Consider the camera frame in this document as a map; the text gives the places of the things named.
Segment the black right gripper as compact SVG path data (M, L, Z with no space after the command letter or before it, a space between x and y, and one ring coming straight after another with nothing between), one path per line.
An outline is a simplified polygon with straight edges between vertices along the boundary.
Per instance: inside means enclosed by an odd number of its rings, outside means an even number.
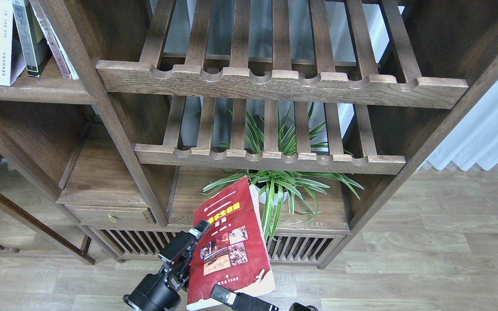
M247 295L246 293L234 292L221 286L214 285L210 297L227 305L233 311L278 311L279 308L269 302L263 301L257 297ZM289 311L318 311L313 305L302 305L293 303Z

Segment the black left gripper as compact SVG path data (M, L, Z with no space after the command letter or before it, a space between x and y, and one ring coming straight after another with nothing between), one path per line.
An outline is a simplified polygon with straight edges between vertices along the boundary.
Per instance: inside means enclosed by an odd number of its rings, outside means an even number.
M123 301L135 311L174 311L181 302L178 291L187 290L190 262L200 238L210 228L205 220L188 232L178 232L158 254L163 266L147 274Z

